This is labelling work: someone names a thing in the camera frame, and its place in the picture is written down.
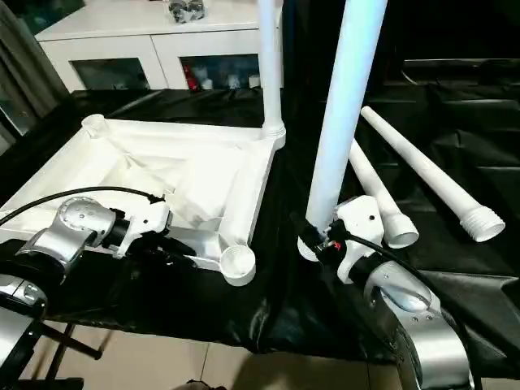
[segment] red component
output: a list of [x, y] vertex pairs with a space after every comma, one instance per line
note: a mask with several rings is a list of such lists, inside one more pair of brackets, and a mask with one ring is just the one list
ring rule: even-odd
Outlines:
[[197, 79], [192, 73], [192, 70], [188, 65], [183, 65], [182, 70], [184, 71], [184, 77], [186, 77], [186, 82], [188, 83], [188, 89], [191, 91], [198, 91], [199, 86]]

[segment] black plastic sheet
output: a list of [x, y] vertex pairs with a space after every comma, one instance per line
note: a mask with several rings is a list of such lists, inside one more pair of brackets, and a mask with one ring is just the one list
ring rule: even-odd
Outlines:
[[[252, 248], [257, 275], [243, 288], [215, 272], [166, 268], [148, 258], [85, 253], [52, 297], [48, 318], [195, 340], [350, 360], [390, 362], [385, 340], [354, 286], [323, 278], [303, 260], [288, 219], [305, 213], [324, 104], [284, 93], [286, 146], [276, 152]], [[357, 140], [420, 238], [395, 253], [423, 271], [457, 307], [482, 376], [520, 377], [520, 89], [387, 87], [367, 102], [505, 222], [473, 242], [457, 217], [360, 119]], [[259, 127], [256, 90], [82, 92], [63, 103], [1, 158], [6, 201], [92, 113], [108, 118]], [[340, 201], [362, 194], [348, 168]], [[21, 243], [0, 245], [0, 257]]]

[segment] white pipe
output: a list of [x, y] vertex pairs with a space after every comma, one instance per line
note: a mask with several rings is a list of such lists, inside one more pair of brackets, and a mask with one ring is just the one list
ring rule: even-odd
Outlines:
[[260, 76], [263, 91], [263, 138], [276, 138], [276, 148], [285, 144], [285, 126], [280, 103], [281, 62], [276, 39], [275, 0], [258, 0], [261, 49]]
[[[386, 0], [347, 0], [332, 70], [305, 217], [322, 231], [332, 221], [371, 72]], [[299, 240], [304, 258], [315, 256]]]
[[361, 115], [452, 209], [471, 238], [482, 242], [504, 230], [504, 221], [493, 210], [478, 203], [374, 110], [363, 107]]
[[352, 141], [349, 161], [366, 195], [374, 197], [377, 202], [384, 226], [383, 238], [388, 246], [397, 249], [412, 245], [419, 238], [414, 223], [401, 213], [356, 140]]

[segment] tiled floor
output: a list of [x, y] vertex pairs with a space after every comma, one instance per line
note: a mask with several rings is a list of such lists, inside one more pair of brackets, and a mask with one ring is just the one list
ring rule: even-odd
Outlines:
[[[85, 390], [171, 390], [189, 379], [228, 390], [401, 390], [391, 366], [272, 353], [253, 355], [221, 344], [77, 327], [74, 337], [98, 347], [94, 361], [68, 350], [58, 377], [81, 377]], [[44, 378], [56, 344], [42, 339], [23, 378]], [[486, 390], [520, 390], [520, 381], [485, 379]]]

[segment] white cabinet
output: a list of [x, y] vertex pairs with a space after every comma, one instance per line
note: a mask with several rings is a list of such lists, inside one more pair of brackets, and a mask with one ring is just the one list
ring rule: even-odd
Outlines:
[[148, 35], [67, 39], [40, 44], [69, 91], [139, 86], [167, 88]]
[[69, 91], [186, 89], [186, 74], [247, 87], [259, 75], [257, 1], [208, 0], [204, 18], [177, 24], [162, 2], [94, 0], [36, 39]]

